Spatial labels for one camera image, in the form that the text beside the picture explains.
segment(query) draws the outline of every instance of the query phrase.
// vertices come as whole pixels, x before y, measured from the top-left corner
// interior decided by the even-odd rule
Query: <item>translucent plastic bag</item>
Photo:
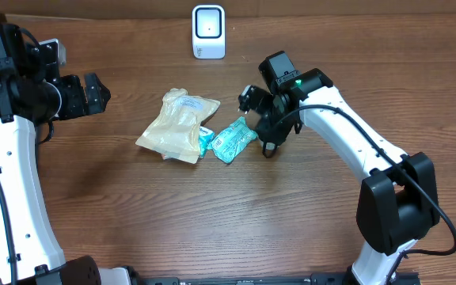
[[[196,163],[200,155],[200,124],[218,109],[219,101],[189,96],[186,89],[171,89],[163,97],[158,118],[136,144],[184,162]]]

